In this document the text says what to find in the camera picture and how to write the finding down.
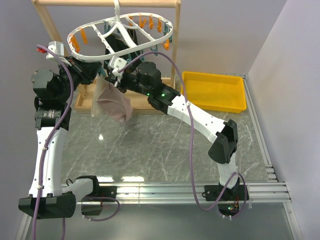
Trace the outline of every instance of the orange clothespin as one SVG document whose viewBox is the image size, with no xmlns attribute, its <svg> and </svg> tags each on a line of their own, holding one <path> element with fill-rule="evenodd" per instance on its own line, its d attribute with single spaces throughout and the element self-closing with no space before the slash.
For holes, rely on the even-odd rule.
<svg viewBox="0 0 320 240">
<path fill-rule="evenodd" d="M 133 17 L 132 17 L 132 16 L 129 16 L 129 18 L 130 18 L 131 20 L 133 20 Z M 129 22 L 129 26 L 133 26 L 133 25 L 131 24 L 131 22 Z"/>
<path fill-rule="evenodd" d="M 80 47 L 76 37 L 73 34 L 71 35 L 70 43 L 72 43 L 73 47 L 75 48 L 75 51 L 78 53 L 80 51 Z"/>
<path fill-rule="evenodd" d="M 143 29 L 146 24 L 146 21 L 147 21 L 147 19 L 143 20 L 143 22 L 142 22 L 142 15 L 140 14 L 139 27 Z"/>
<path fill-rule="evenodd" d="M 152 15 L 149 16 L 149 28 L 153 29 L 154 28 L 154 21 L 152 19 Z"/>
<path fill-rule="evenodd" d="M 166 43 L 163 43 L 162 42 L 162 45 L 164 46 L 165 50 L 169 50 L 169 46 L 170 46 L 170 41 L 169 41 L 169 38 L 166 40 Z"/>
<path fill-rule="evenodd" d="M 156 27 L 158 29 L 158 32 L 161 33 L 162 31 L 162 26 L 161 26 L 161 21 L 160 21 L 161 17 L 158 18 L 158 26 Z"/>
<path fill-rule="evenodd" d="M 85 30 L 83 30 L 82 28 L 79 28 L 79 29 L 80 29 L 81 37 L 83 39 L 84 44 L 88 44 L 88 40 L 87 40 L 87 36 L 86 36 Z"/>
</svg>

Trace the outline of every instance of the beige cloth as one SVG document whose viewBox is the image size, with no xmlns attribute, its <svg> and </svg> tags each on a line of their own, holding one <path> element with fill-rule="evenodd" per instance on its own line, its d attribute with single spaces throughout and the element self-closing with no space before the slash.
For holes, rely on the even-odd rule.
<svg viewBox="0 0 320 240">
<path fill-rule="evenodd" d="M 107 82 L 96 102 L 106 114 L 120 123 L 128 121 L 133 112 L 130 99 L 110 82 Z"/>
</svg>

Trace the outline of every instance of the white wall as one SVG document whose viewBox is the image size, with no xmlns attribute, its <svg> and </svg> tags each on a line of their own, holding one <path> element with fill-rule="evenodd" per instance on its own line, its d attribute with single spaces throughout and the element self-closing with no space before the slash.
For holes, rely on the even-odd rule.
<svg viewBox="0 0 320 240">
<path fill-rule="evenodd" d="M 247 74 L 285 2 L 182 0 L 178 66 L 182 71 Z M 52 6 L 48 10 L 63 40 L 82 24 L 115 15 L 112 7 Z M 174 9 L 120 8 L 121 14 L 135 12 L 156 13 L 172 22 L 175 18 Z M 164 76 L 171 74 L 167 60 L 160 56 L 156 63 Z"/>
<path fill-rule="evenodd" d="M 0 239 L 16 236 L 35 171 L 37 135 L 31 75 L 47 63 L 36 44 L 49 42 L 31 1 L 2 1 L 0 7 Z"/>
<path fill-rule="evenodd" d="M 320 238 L 320 1 L 288 0 L 249 75 L 266 145 L 305 240 Z"/>
</svg>

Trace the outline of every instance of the plastic container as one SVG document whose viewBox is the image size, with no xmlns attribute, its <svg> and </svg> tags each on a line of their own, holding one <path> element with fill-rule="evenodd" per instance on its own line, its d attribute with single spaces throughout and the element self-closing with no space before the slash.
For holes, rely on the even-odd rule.
<svg viewBox="0 0 320 240">
<path fill-rule="evenodd" d="M 201 109 L 230 113 L 247 109 L 242 77 L 184 71 L 182 78 L 188 100 Z"/>
</svg>

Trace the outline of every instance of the gray marble surface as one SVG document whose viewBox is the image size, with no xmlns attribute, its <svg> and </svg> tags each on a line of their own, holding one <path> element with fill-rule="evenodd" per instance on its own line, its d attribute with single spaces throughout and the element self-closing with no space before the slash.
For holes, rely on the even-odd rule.
<svg viewBox="0 0 320 240">
<path fill-rule="evenodd" d="M 249 111 L 209 113 L 237 122 L 238 170 L 249 182 L 267 181 Z M 91 117 L 73 109 L 63 151 L 61 180 L 65 183 L 67 178 L 74 180 L 83 175 L 96 175 L 115 182 L 189 181 L 189 144 L 190 127 L 168 115 L 138 114 L 123 124 L 107 115 Z M 196 181 L 219 180 L 217 164 L 208 156 L 211 145 L 195 131 L 193 168 Z"/>
</svg>

